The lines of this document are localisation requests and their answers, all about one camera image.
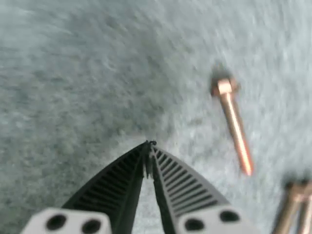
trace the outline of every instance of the bolt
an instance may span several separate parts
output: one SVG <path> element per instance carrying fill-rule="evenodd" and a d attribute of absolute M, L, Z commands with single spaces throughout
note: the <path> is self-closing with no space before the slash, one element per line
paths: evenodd
<path fill-rule="evenodd" d="M 292 226 L 294 216 L 299 210 L 300 204 L 305 199 L 305 187 L 294 184 L 288 190 L 287 201 L 281 212 L 279 221 L 273 234 L 288 234 Z"/>
<path fill-rule="evenodd" d="M 300 216 L 298 234 L 310 234 L 312 224 L 312 182 L 310 181 L 305 187 L 305 203 Z"/>
<path fill-rule="evenodd" d="M 233 78 L 223 78 L 212 85 L 212 95 L 220 98 L 225 113 L 230 133 L 239 156 L 242 171 L 251 176 L 254 170 L 250 150 L 246 141 L 242 120 L 234 95 L 239 85 Z"/>

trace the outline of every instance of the gripper jaw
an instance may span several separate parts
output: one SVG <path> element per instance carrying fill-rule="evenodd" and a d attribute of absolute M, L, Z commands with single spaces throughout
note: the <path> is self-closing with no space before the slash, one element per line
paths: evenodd
<path fill-rule="evenodd" d="M 65 218 L 53 234 L 131 234 L 144 177 L 154 180 L 165 234 L 258 233 L 204 177 L 156 142 L 146 141 L 105 167 L 61 209 L 32 216 L 22 234 L 49 234 L 48 224 L 60 216 Z"/>

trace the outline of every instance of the carpet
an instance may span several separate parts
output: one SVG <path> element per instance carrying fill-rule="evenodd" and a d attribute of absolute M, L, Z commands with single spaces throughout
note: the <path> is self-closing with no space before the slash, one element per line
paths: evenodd
<path fill-rule="evenodd" d="M 61 206 L 144 140 L 273 227 L 288 176 L 312 176 L 312 2 L 0 0 L 0 230 Z M 248 178 L 210 76 L 224 64 L 255 163 Z M 152 181 L 133 233 L 163 233 Z"/>

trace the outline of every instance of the floor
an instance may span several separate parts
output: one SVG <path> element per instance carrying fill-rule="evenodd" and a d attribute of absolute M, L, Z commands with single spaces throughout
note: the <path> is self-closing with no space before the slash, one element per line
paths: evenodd
<path fill-rule="evenodd" d="M 312 1 L 0 0 L 0 230 L 61 206 L 145 139 L 189 163 L 261 233 L 289 177 L 312 176 Z M 255 163 L 239 170 L 214 67 Z M 133 233 L 160 234 L 147 181 Z"/>

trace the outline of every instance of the mounting hole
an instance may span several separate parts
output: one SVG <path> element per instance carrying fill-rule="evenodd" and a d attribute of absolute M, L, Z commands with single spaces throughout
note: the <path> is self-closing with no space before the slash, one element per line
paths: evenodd
<path fill-rule="evenodd" d="M 90 219 L 82 226 L 82 232 L 84 234 L 96 233 L 101 227 L 101 222 L 96 219 Z"/>
<path fill-rule="evenodd" d="M 188 231 L 200 231 L 205 227 L 204 223 L 201 220 L 190 218 L 185 222 L 185 228 Z"/>
<path fill-rule="evenodd" d="M 51 217 L 47 221 L 45 226 L 49 231 L 55 231 L 55 230 L 62 228 L 65 222 L 66 222 L 66 216 L 64 216 L 63 214 L 57 214 Z"/>
<path fill-rule="evenodd" d="M 233 211 L 223 211 L 220 214 L 220 219 L 222 222 L 227 223 L 227 222 L 236 222 L 239 220 L 238 214 L 236 214 Z"/>

